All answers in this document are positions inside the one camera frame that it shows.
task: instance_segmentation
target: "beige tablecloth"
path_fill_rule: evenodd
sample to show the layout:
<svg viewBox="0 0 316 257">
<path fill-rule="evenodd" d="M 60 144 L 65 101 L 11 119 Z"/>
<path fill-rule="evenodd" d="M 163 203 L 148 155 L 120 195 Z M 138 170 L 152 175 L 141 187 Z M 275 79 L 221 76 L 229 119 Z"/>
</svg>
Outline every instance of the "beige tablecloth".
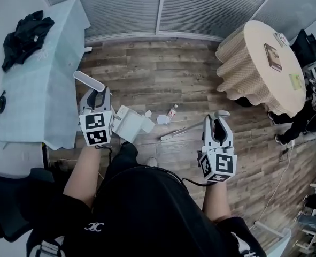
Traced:
<svg viewBox="0 0 316 257">
<path fill-rule="evenodd" d="M 298 60 L 289 46 L 281 47 L 276 31 L 259 21 L 249 21 L 231 33 L 218 47 L 216 56 L 224 64 L 217 75 L 224 82 L 217 88 L 231 100 L 246 97 L 251 104 L 266 104 L 275 114 L 293 117 L 305 102 L 305 82 Z M 282 71 L 271 68 L 264 44 L 279 54 Z M 294 90 L 289 74 L 299 74 L 302 88 Z"/>
</svg>

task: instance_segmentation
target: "sneaker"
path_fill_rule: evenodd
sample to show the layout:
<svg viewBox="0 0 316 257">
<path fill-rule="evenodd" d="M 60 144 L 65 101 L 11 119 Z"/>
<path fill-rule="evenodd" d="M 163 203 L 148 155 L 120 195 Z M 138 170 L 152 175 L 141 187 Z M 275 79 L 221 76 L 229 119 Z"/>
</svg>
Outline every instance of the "sneaker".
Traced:
<svg viewBox="0 0 316 257">
<path fill-rule="evenodd" d="M 269 112 L 267 113 L 267 116 L 268 116 L 269 119 L 273 122 L 273 125 L 276 125 L 276 123 L 275 123 L 275 121 L 274 121 L 274 119 L 273 119 L 273 113 L 272 113 L 271 111 L 269 111 Z"/>
<path fill-rule="evenodd" d="M 154 157 L 149 157 L 146 160 L 145 165 L 147 165 L 149 167 L 157 167 L 158 166 L 157 159 L 155 159 Z"/>
<path fill-rule="evenodd" d="M 274 136 L 275 142 L 277 142 L 279 145 L 285 146 L 286 144 L 285 144 L 285 143 L 282 143 L 282 142 L 280 141 L 279 136 L 280 136 L 280 134 L 276 134 L 276 135 Z"/>
</svg>

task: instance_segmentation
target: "book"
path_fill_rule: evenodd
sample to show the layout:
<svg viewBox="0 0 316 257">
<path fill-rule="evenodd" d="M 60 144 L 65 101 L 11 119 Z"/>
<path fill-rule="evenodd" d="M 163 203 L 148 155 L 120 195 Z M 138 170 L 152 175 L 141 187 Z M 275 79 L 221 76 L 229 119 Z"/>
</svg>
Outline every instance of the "book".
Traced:
<svg viewBox="0 0 316 257">
<path fill-rule="evenodd" d="M 299 74 L 289 74 L 289 77 L 291 79 L 293 90 L 298 90 L 302 88 L 302 82 L 299 78 Z"/>
<path fill-rule="evenodd" d="M 276 49 L 271 47 L 269 44 L 264 44 L 264 47 L 265 47 L 269 66 L 275 69 L 276 71 L 281 72 L 282 67 L 281 67 L 280 58 Z"/>
</svg>

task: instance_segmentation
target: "light blue tablecloth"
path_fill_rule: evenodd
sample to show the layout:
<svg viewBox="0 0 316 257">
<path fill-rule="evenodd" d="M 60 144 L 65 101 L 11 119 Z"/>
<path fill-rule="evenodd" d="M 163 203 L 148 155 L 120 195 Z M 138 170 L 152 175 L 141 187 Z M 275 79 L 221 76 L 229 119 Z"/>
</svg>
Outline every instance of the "light blue tablecloth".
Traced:
<svg viewBox="0 0 316 257">
<path fill-rule="evenodd" d="M 80 0 L 56 4 L 44 12 L 47 16 L 55 24 L 42 49 L 3 77 L 7 103 L 0 114 L 0 141 L 73 148 L 79 122 L 73 72 L 83 56 L 84 30 L 90 23 Z"/>
</svg>

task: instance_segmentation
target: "person's arm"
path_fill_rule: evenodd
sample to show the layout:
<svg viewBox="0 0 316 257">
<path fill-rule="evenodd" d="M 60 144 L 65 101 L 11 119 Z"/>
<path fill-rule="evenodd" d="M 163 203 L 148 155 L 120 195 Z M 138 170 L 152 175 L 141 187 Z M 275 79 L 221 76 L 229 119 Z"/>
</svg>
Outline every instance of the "person's arm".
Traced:
<svg viewBox="0 0 316 257">
<path fill-rule="evenodd" d="M 244 220 L 240 217 L 232 217 L 226 182 L 218 182 L 206 188 L 203 212 L 212 222 L 216 223 L 217 228 L 222 232 L 230 236 L 233 236 L 234 233 L 236 237 L 245 242 L 249 246 L 247 253 L 255 253 L 255 256 L 266 257 L 266 253 L 251 234 Z M 239 252 L 244 253 L 244 246 L 239 240 L 233 246 L 238 246 Z"/>
<path fill-rule="evenodd" d="M 226 182 L 218 182 L 215 185 L 206 187 L 203 212 L 214 223 L 232 216 Z"/>
<path fill-rule="evenodd" d="M 97 188 L 100 160 L 99 149 L 84 147 L 66 183 L 64 194 L 81 200 L 91 208 Z"/>
</svg>

